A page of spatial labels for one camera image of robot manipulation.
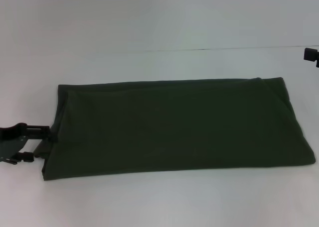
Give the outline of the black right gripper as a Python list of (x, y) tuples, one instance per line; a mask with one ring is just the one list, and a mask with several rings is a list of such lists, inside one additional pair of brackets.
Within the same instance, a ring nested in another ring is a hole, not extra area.
[(319, 68), (319, 51), (312, 48), (305, 48), (304, 49), (304, 60), (317, 62), (316, 67)]

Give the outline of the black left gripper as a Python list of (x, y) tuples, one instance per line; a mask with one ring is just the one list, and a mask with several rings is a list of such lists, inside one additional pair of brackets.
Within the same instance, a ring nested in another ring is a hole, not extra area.
[(9, 164), (34, 161), (32, 152), (20, 152), (27, 139), (57, 141), (56, 133), (49, 126), (27, 125), (18, 123), (15, 126), (0, 129), (0, 161)]

